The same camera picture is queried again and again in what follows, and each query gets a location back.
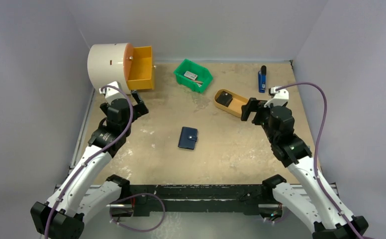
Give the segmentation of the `navy blue card holder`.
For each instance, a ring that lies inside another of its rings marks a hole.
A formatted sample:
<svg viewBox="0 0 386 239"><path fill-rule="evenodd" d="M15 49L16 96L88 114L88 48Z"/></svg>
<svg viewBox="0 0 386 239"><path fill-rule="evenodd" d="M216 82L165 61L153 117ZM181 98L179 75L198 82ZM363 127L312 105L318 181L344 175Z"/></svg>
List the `navy blue card holder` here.
<svg viewBox="0 0 386 239"><path fill-rule="evenodd" d="M178 143L179 148L194 150L197 142L198 130L196 128L183 126Z"/></svg>

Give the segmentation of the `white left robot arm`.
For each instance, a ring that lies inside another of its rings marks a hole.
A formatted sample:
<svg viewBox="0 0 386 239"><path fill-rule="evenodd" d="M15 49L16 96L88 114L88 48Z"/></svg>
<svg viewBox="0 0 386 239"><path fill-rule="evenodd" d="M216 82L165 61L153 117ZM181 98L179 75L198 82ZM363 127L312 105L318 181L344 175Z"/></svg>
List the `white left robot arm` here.
<svg viewBox="0 0 386 239"><path fill-rule="evenodd" d="M131 124L147 114L144 101L133 90L133 105L114 88L106 88L105 113L92 133L88 146L63 184L46 202L36 202L31 210L35 228L46 239L78 239L88 221L111 202L126 203L131 196L130 182L115 174L87 195L93 180L117 154L131 134Z"/></svg>

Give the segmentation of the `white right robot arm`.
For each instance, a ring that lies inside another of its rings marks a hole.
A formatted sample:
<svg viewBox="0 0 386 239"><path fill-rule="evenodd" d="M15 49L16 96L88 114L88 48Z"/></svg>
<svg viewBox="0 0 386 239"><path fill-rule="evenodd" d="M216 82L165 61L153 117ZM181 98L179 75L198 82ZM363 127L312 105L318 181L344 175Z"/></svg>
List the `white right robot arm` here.
<svg viewBox="0 0 386 239"><path fill-rule="evenodd" d="M255 112L252 123L263 128L274 156L299 181L309 198L295 192L281 175L262 182L262 198L286 206L308 227L314 239L361 239L369 227L367 220L354 215L324 179L308 145L294 132L291 110L286 104L267 107L265 103L250 98L241 107L241 120L246 121Z"/></svg>

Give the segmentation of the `black credit card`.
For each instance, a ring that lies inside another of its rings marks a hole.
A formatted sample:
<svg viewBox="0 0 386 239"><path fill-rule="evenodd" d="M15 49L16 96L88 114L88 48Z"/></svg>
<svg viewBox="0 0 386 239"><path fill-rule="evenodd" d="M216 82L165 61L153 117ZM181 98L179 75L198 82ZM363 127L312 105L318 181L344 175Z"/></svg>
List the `black credit card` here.
<svg viewBox="0 0 386 239"><path fill-rule="evenodd" d="M232 102L232 95L226 91L222 91L221 94L218 96L216 101L225 107L229 107L230 103Z"/></svg>

